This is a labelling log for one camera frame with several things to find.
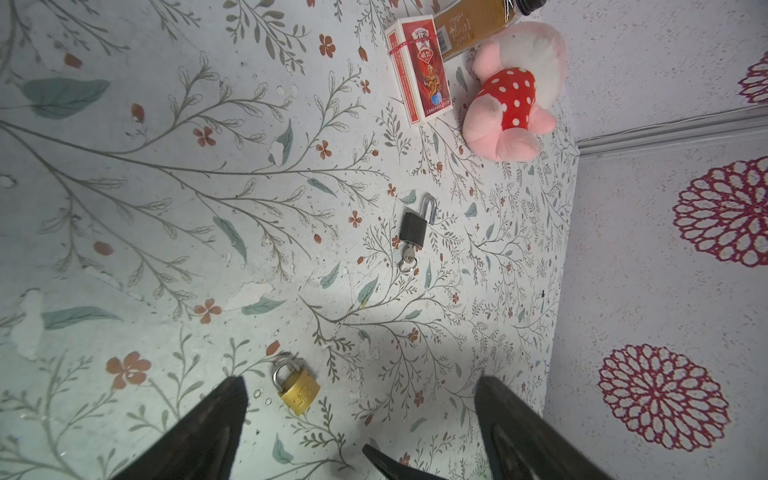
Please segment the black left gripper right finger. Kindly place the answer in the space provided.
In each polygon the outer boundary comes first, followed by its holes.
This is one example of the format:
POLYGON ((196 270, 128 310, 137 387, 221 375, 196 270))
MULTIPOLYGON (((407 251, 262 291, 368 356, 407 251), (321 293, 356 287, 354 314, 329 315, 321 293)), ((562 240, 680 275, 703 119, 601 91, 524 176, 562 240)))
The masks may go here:
POLYGON ((607 479, 500 379, 482 376, 474 396, 493 479, 607 479))

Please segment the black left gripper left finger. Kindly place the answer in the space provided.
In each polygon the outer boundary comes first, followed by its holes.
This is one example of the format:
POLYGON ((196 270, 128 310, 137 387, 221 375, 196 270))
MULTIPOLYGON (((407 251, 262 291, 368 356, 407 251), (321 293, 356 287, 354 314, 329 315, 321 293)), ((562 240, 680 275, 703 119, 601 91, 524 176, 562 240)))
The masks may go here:
POLYGON ((116 477, 228 479, 235 463, 247 409, 244 378, 226 378, 116 477))

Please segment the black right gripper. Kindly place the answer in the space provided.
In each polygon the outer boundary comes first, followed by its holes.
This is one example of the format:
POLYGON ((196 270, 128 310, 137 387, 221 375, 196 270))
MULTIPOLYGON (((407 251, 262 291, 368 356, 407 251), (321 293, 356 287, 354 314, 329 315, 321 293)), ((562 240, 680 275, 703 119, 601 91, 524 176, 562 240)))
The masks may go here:
POLYGON ((364 456, 389 480, 443 480, 442 477, 405 466, 380 452, 370 444, 362 448, 364 456))

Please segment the small brass padlock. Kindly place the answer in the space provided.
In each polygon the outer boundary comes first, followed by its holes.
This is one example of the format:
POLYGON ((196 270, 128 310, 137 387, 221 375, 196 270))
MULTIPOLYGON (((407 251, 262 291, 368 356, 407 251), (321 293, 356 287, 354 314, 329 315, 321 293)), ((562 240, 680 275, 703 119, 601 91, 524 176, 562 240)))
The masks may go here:
POLYGON ((320 392, 320 385, 309 370, 288 358, 275 364, 272 384, 295 415, 304 414, 320 392))

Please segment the black padlock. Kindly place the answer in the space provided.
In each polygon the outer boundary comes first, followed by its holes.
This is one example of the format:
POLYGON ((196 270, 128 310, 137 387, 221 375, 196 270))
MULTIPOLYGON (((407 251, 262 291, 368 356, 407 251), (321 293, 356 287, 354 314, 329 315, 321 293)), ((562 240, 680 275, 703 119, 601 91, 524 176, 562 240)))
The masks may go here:
POLYGON ((402 242, 422 248, 427 227, 432 225, 437 214, 437 200, 431 194, 422 199, 419 211, 407 210, 402 218, 399 238, 402 242))

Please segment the silver key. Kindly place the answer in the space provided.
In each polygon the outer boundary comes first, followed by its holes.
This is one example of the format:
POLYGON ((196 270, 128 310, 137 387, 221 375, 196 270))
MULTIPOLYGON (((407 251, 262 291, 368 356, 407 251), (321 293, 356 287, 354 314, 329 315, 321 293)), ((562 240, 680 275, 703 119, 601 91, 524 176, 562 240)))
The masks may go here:
POLYGON ((401 260, 397 264, 398 270, 401 273, 412 272, 418 266, 416 251, 417 251, 416 245, 412 243, 405 244, 402 251, 401 260))

